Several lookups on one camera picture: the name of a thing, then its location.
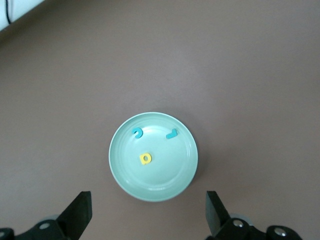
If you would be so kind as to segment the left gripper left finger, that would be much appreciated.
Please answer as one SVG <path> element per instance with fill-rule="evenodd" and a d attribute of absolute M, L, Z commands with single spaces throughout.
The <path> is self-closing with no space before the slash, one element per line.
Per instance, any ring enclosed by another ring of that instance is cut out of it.
<path fill-rule="evenodd" d="M 40 221 L 14 240 L 80 240 L 92 215 L 91 192 L 82 191 L 56 219 Z"/>

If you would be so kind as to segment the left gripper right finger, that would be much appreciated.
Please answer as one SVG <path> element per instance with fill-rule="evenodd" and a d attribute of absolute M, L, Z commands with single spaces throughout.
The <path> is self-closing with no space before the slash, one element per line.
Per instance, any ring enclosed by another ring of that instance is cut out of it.
<path fill-rule="evenodd" d="M 216 191 L 206 192 L 206 240 L 267 240 L 267 235 L 239 217 L 231 217 Z"/>

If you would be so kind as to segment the yellow foam letter d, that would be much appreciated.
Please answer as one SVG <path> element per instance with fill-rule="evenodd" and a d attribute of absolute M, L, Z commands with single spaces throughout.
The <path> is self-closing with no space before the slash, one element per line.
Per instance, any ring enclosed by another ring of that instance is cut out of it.
<path fill-rule="evenodd" d="M 145 165 L 148 165 L 152 162 L 152 155 L 148 152 L 145 152 L 139 156 L 139 159 L 140 159 L 140 163 L 143 166 L 145 166 Z"/>

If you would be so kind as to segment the teal foam letter c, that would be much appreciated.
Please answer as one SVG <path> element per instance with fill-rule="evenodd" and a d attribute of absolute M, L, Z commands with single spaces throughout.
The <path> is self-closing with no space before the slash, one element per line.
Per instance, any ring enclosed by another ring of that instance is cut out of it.
<path fill-rule="evenodd" d="M 143 132 L 143 129 L 140 128 L 140 127 L 135 127 L 132 129 L 131 133 L 134 135 L 134 137 L 136 139 L 139 139 L 143 136 L 144 132 Z"/>

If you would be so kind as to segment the light green plate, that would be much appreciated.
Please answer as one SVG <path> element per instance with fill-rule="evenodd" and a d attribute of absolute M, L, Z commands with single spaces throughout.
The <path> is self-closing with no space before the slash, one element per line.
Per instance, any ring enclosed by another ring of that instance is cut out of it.
<path fill-rule="evenodd" d="M 136 139 L 132 129 L 143 136 Z M 177 136 L 166 139 L 172 129 Z M 150 153 L 142 165 L 140 155 Z M 170 200 L 192 182 L 198 168 L 198 148 L 190 130 L 175 117 L 161 112 L 137 114 L 114 133 L 108 152 L 109 167 L 117 184 L 129 195 L 147 202 Z"/>

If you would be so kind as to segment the brown table cover sheet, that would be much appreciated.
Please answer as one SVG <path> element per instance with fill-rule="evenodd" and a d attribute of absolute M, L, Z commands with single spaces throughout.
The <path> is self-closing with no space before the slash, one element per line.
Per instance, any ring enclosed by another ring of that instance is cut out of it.
<path fill-rule="evenodd" d="M 115 131 L 143 112 L 197 143 L 167 201 L 110 171 Z M 320 240 L 320 0 L 48 0 L 0 32 L 0 228 L 82 191 L 81 240 L 204 240 L 207 191 L 261 231 Z"/>

